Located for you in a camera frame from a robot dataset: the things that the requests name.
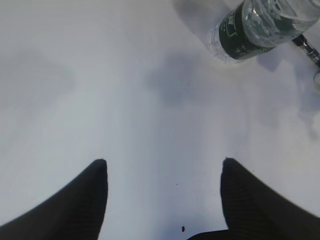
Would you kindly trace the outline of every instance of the clear plastic bottle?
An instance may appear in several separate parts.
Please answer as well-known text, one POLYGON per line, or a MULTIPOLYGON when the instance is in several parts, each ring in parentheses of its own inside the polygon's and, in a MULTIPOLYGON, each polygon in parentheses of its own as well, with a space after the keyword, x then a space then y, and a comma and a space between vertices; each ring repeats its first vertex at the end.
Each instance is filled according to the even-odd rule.
POLYGON ((214 54, 238 62, 290 41, 320 18, 320 0, 244 0, 216 27, 214 54))

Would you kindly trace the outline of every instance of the green bottle label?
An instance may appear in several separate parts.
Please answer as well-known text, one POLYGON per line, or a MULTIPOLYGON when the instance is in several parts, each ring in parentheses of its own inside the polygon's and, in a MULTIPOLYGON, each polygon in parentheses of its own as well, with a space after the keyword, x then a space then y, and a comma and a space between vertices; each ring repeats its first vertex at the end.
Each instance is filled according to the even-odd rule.
POLYGON ((273 47, 261 47, 251 43, 245 34, 242 22, 241 3, 234 11, 230 12, 222 21, 219 28, 219 37, 222 48, 236 60, 245 60, 264 54, 273 47))

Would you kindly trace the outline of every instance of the white surface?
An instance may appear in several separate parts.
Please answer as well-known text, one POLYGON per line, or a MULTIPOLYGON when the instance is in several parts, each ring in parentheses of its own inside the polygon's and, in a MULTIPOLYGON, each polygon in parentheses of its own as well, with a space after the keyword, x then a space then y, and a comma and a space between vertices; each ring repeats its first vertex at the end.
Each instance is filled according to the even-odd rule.
MULTIPOLYGON (((316 67, 290 43, 240 65, 212 59, 207 34, 239 2, 2 0, 0 224, 97 158, 100 239, 226 228, 225 157, 320 216, 316 67)), ((319 25, 306 36, 320 48, 319 25)))

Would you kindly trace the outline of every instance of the black object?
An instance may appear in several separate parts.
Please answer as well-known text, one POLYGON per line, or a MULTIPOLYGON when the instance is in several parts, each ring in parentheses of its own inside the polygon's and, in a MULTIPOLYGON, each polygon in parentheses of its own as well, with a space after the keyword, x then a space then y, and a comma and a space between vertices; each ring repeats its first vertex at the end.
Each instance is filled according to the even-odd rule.
POLYGON ((292 40, 295 45, 300 47, 306 55, 320 68, 320 53, 309 43, 306 37, 301 34, 292 40))
POLYGON ((0 227, 0 240, 97 240, 108 197, 107 163, 95 160, 55 195, 0 227))
POLYGON ((189 240, 320 239, 320 218, 283 198, 234 159, 223 162, 220 193, 228 230, 189 240))

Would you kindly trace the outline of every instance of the white table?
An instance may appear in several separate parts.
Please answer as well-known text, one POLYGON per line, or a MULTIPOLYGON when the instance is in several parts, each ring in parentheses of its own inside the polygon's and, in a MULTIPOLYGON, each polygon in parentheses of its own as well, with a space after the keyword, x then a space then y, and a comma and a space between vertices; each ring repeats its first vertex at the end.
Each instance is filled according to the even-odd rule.
MULTIPOLYGON (((317 69, 291 43, 214 59, 208 32, 240 2, 2 0, 0 224, 98 158, 101 240, 225 229, 225 157, 320 216, 317 69)), ((320 24, 306 36, 320 48, 320 24)))

